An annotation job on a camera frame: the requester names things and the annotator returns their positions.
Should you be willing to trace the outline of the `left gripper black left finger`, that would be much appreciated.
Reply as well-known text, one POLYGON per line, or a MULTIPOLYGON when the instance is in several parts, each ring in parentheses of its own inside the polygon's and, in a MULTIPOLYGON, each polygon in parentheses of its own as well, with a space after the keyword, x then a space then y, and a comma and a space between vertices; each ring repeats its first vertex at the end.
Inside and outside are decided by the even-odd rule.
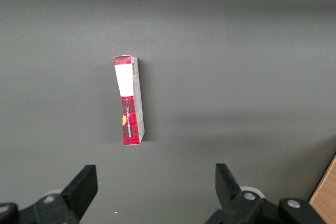
POLYGON ((79 223, 97 192, 96 165, 86 165, 60 193, 47 194, 25 209, 1 203, 1 223, 79 223))

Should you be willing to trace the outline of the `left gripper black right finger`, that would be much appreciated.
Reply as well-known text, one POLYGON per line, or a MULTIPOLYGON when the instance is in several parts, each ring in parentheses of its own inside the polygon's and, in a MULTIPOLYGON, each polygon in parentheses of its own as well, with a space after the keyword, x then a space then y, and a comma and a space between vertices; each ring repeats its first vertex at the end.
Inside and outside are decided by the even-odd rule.
POLYGON ((242 190, 226 164, 216 164, 215 189, 221 205, 206 223, 325 223, 305 200, 282 198, 275 205, 242 190))

